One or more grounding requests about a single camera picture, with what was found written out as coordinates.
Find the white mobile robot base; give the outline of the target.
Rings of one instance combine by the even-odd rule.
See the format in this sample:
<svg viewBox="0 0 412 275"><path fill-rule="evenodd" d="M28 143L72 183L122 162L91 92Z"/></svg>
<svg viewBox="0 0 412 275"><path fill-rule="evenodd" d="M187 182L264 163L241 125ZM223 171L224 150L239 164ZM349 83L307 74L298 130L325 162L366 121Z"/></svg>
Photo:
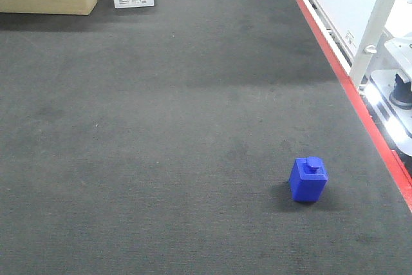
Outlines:
<svg viewBox="0 0 412 275"><path fill-rule="evenodd" d="M374 0L351 78L403 154L411 155L411 0Z"/></svg>

